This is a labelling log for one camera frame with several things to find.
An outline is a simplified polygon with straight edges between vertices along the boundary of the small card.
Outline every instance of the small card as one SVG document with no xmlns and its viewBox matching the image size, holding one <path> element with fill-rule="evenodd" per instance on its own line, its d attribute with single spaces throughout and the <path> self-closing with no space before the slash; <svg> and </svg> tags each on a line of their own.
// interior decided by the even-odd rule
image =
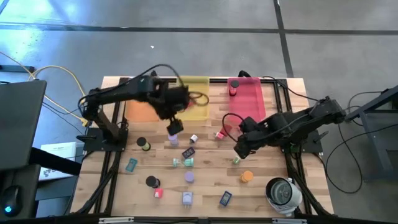
<svg viewBox="0 0 398 224">
<path fill-rule="evenodd" d="M 221 200 L 220 200 L 220 204 L 227 206 L 229 200 L 231 200 L 232 194 L 229 193 L 228 191 L 225 191 Z"/>
<path fill-rule="evenodd" d="M 126 170 L 132 172 L 134 168 L 136 168 L 137 160 L 134 158 L 130 158 L 129 164 L 126 166 Z"/>
<path fill-rule="evenodd" d="M 189 147 L 187 150 L 185 150 L 185 151 L 182 153 L 182 156 L 183 156 L 185 159 L 188 159 L 190 156 L 194 155 L 194 153 L 195 153 L 195 150 L 194 150 L 192 147 Z"/>
</svg>

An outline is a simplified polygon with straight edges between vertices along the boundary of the white paper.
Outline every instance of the white paper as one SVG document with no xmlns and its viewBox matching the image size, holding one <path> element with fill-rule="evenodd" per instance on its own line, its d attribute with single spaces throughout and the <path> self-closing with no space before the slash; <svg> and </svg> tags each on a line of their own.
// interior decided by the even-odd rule
<svg viewBox="0 0 398 224">
<path fill-rule="evenodd" d="M 71 161 L 75 161 L 76 159 L 76 142 L 66 142 L 66 143 L 59 143 L 59 144 L 46 144 L 42 145 L 40 148 L 43 151 L 48 153 L 54 154 L 56 156 L 62 158 L 68 158 Z M 42 167 L 40 170 L 39 181 L 42 180 L 53 180 L 53 179 L 60 179 L 71 177 L 70 174 L 65 174 L 63 172 L 48 169 Z"/>
</svg>

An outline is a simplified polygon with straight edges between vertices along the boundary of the orange cup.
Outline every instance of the orange cup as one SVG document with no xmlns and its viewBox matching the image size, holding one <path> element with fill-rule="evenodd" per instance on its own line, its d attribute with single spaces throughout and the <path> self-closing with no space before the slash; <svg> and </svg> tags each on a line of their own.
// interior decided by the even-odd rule
<svg viewBox="0 0 398 224">
<path fill-rule="evenodd" d="M 253 173 L 251 171 L 244 171 L 241 175 L 241 182 L 247 183 L 253 179 Z"/>
</svg>

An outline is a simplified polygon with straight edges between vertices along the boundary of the pink cloth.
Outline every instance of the pink cloth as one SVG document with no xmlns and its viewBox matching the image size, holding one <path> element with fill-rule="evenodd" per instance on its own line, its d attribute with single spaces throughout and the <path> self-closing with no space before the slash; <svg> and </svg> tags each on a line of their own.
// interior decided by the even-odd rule
<svg viewBox="0 0 398 224">
<path fill-rule="evenodd" d="M 228 88 L 233 80 L 237 80 L 239 86 L 236 88 L 236 95 L 229 96 L 229 112 L 236 113 L 243 119 L 250 116 L 257 122 L 262 121 L 266 117 L 266 109 L 260 79 L 256 77 L 229 78 Z M 241 123 L 241 120 L 233 115 L 228 116 L 228 119 L 235 125 Z"/>
</svg>

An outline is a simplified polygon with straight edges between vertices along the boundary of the orange cloth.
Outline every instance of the orange cloth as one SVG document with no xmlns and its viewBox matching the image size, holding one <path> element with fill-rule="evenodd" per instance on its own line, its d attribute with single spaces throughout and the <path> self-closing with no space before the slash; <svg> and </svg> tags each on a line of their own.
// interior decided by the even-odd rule
<svg viewBox="0 0 398 224">
<path fill-rule="evenodd" d="M 150 104 L 138 102 L 136 100 L 126 101 L 126 112 L 124 116 L 127 120 L 132 122 L 149 122 L 159 120 L 155 109 Z"/>
</svg>

